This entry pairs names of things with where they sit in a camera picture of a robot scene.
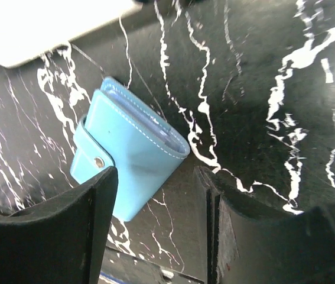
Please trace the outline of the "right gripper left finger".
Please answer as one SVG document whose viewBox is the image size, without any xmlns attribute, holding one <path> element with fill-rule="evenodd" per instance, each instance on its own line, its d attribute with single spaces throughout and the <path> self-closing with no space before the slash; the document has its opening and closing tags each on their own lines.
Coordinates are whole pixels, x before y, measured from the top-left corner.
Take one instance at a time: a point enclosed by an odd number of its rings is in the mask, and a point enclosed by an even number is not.
<svg viewBox="0 0 335 284">
<path fill-rule="evenodd" d="M 111 166 L 73 189 L 0 216 L 0 283 L 97 283 L 117 188 Z"/>
</svg>

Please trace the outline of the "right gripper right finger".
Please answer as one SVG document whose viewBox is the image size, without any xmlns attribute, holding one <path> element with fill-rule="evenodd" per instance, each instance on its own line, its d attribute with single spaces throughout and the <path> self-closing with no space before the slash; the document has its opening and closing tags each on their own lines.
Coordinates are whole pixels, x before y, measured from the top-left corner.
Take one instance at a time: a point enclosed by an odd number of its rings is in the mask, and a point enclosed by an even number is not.
<svg viewBox="0 0 335 284">
<path fill-rule="evenodd" d="M 207 283 L 335 283 L 335 204 L 288 215 L 195 167 Z"/>
</svg>

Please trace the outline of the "blue leather card holder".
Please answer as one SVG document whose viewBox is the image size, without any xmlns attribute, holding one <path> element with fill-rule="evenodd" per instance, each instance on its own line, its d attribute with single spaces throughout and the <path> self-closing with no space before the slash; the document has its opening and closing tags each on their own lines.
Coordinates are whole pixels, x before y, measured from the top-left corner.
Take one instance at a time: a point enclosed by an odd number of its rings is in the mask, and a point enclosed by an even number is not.
<svg viewBox="0 0 335 284">
<path fill-rule="evenodd" d="M 112 77 L 94 91 L 73 141 L 70 174 L 79 184 L 117 168 L 113 216 L 123 222 L 136 216 L 190 153 L 177 130 Z"/>
</svg>

